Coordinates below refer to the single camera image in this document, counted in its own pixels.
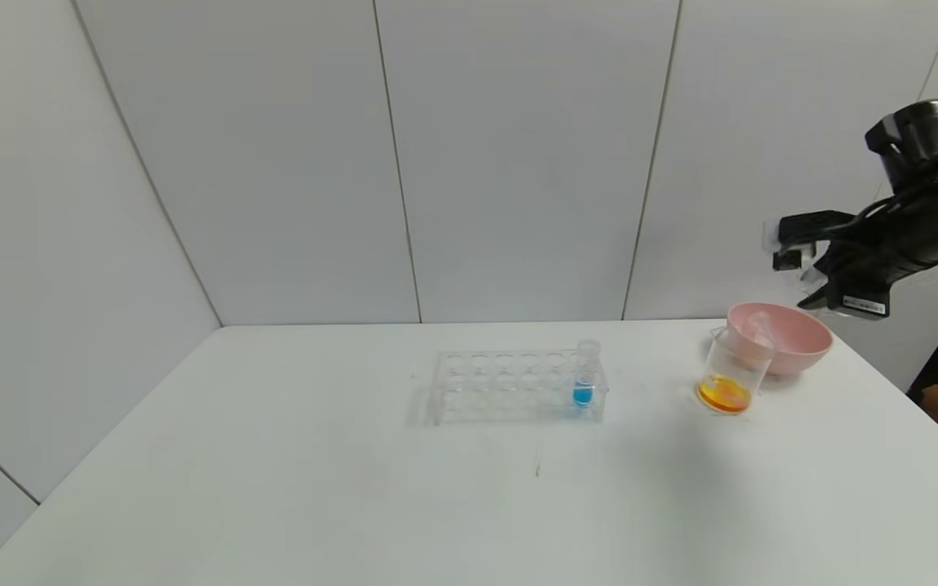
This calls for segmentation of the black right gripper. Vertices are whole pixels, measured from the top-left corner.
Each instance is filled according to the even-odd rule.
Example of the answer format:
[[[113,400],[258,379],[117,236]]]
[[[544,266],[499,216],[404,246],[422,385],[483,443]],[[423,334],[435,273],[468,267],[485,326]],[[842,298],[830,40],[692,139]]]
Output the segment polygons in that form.
[[[878,321],[891,312],[894,283],[938,265],[938,243],[887,224],[856,224],[840,231],[818,261],[826,281],[804,282],[800,310],[831,310]]]

